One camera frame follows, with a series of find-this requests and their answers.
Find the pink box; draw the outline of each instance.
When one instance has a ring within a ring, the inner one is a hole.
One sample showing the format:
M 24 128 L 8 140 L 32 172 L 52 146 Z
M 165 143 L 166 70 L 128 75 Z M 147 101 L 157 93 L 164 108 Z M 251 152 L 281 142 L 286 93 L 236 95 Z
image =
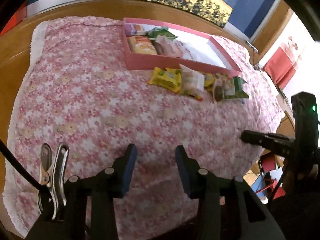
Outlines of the pink box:
M 139 54 L 133 53 L 130 50 L 127 37 L 125 35 L 124 27 L 123 27 L 123 41 L 124 41 L 124 55 L 125 61 L 127 65 L 127 69 L 130 70 L 142 70 L 142 69 L 150 69 L 153 70 L 155 67 L 159 68 L 180 68 L 179 64 L 185 65 L 193 70 L 203 71 L 206 73 L 223 73 L 227 74 L 228 77 L 238 76 L 241 73 L 239 66 L 236 62 L 231 58 L 231 56 L 223 49 L 223 47 L 210 35 L 207 33 L 195 31 L 180 25 L 149 20 L 149 19 L 139 19 L 139 18 L 124 18 L 125 23 L 134 23 L 134 24 L 147 24 L 147 25 L 156 25 L 156 26 L 167 26 L 172 29 L 176 29 L 179 31 L 184 31 L 187 33 L 195 34 L 197 36 L 201 36 L 203 38 L 208 39 L 208 44 L 211 49 L 218 55 L 219 59 L 223 62 L 223 64 L 227 68 L 219 67 L 216 65 L 211 65 L 207 63 L 202 63 L 198 61 L 176 58 L 176 57 L 166 57 L 162 55 L 148 55 L 148 54 Z

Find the pink floral bedspread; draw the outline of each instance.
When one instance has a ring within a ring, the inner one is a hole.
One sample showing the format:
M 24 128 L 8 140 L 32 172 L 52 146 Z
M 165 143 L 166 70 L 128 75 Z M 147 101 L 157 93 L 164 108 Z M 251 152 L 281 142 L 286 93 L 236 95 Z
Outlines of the pink floral bedspread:
M 8 147 L 38 180 L 44 142 L 54 152 L 58 143 L 69 144 L 66 179 L 96 175 L 134 143 L 138 159 L 127 196 L 115 199 L 116 221 L 120 239 L 148 239 L 196 215 L 197 201 L 182 189 L 175 147 L 182 144 L 217 176 L 243 175 L 262 148 L 242 143 L 241 132 L 274 132 L 281 108 L 237 43 L 214 37 L 241 68 L 250 99 L 214 104 L 209 93 L 198 102 L 148 85 L 150 71 L 126 70 L 121 29 L 121 21 L 95 17 L 49 22 L 41 57 L 15 102 Z M 39 215 L 36 197 L 7 165 L 4 202 L 23 235 Z

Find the white wall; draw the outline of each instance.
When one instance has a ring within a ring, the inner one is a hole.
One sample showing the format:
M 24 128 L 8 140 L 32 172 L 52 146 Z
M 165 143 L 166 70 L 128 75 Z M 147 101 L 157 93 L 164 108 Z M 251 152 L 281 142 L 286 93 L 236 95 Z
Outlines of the white wall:
M 263 58 L 259 61 L 260 68 L 263 68 L 264 65 L 269 61 L 269 59 L 272 57 L 272 55 L 276 52 L 276 50 L 280 47 L 280 44 L 284 39 L 289 36 L 288 33 L 292 30 L 292 26 L 299 20 L 298 16 L 294 13 L 292 14 L 289 22 L 287 23 L 286 27 L 276 39 L 275 43 L 271 46 L 271 48 L 268 50 L 268 52 L 263 56 Z
M 291 96 L 301 91 L 313 93 L 320 106 L 320 43 L 313 40 L 304 49 L 296 73 L 283 90 L 290 105 Z

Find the snack package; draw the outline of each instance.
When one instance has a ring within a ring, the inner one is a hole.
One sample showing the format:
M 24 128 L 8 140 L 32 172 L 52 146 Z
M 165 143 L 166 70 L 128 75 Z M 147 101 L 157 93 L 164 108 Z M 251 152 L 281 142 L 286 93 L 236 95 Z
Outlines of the snack package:
M 227 75 L 215 74 L 214 85 L 212 88 L 213 101 L 219 102 L 227 99 L 243 99 L 249 96 L 243 91 L 242 86 L 245 84 L 240 77 L 228 78 Z
M 158 35 L 154 45 L 159 55 L 193 60 L 190 51 L 184 46 L 181 41 L 172 41 L 166 36 Z
M 182 58 L 183 53 L 174 43 L 166 36 L 158 35 L 155 40 L 155 48 L 159 55 L 167 57 L 179 57 Z
M 171 32 L 169 32 L 168 27 L 161 27 L 161 28 L 156 27 L 156 28 L 153 28 L 152 30 L 147 32 L 147 36 L 151 40 L 155 40 L 158 35 L 166 36 L 171 40 L 174 40 L 175 38 L 178 37 L 178 36 L 175 36 L 174 34 L 172 34 Z
M 134 53 L 157 55 L 156 49 L 146 36 L 128 37 L 129 47 Z
M 177 46 L 177 48 L 182 52 L 182 58 L 194 60 L 190 51 L 188 50 L 188 48 L 184 45 L 184 43 L 182 41 L 174 40 L 173 42 Z
M 172 92 L 179 92 L 181 83 L 179 83 L 179 75 L 172 71 L 165 71 L 155 67 L 152 77 L 148 84 L 164 87 Z
M 202 101 L 204 91 L 204 75 L 180 64 L 182 86 L 180 94 L 191 96 L 196 100 Z
M 124 24 L 124 32 L 126 36 L 131 35 L 146 35 L 146 31 L 144 30 L 143 26 L 139 24 L 133 24 L 133 23 L 125 23 Z
M 179 90 L 181 89 L 182 78 L 181 78 L 181 70 L 179 68 L 165 68 L 166 71 L 174 73 L 177 75 L 177 82 Z
M 207 91 L 212 91 L 212 85 L 214 83 L 214 77 L 211 73 L 205 73 L 200 71 L 200 73 L 202 73 L 204 75 L 204 88 Z

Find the metal clip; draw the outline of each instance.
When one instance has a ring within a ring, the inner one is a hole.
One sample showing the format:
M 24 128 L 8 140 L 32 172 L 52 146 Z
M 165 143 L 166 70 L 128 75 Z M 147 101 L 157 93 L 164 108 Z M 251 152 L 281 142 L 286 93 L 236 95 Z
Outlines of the metal clip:
M 52 220 L 60 220 L 62 210 L 67 205 L 63 184 L 68 155 L 68 145 L 61 143 L 59 144 L 54 163 L 52 163 L 52 151 L 50 146 L 47 143 L 44 143 L 41 147 L 40 184 L 46 185 L 49 189 L 54 206 Z M 43 206 L 40 196 L 38 196 L 38 205 L 42 211 Z

